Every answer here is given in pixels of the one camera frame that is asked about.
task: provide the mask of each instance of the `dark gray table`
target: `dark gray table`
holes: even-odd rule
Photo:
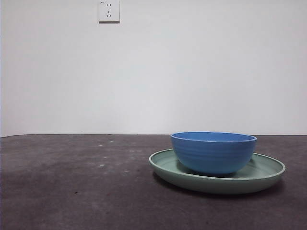
[[[210,195],[175,187],[148,157],[165,135],[1,138],[2,230],[307,229],[307,136],[258,136],[287,167],[274,187]]]

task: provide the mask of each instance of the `electrical outlet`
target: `electrical outlet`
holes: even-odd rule
[[[98,19],[100,23],[119,23],[119,0],[100,0]]]

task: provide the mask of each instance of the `plate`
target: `plate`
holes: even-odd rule
[[[285,171],[285,165],[265,155],[253,153],[247,165],[223,176],[206,176],[182,165],[174,150],[156,152],[149,157],[154,172],[176,186],[212,194],[245,194],[274,185]]]

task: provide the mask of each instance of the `blue bowl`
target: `blue bowl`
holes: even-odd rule
[[[250,135],[218,132],[174,133],[171,139],[179,161],[206,174],[234,173],[243,168],[257,141]]]

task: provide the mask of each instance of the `white wall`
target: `white wall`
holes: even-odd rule
[[[307,134],[307,1],[1,1],[1,134]]]

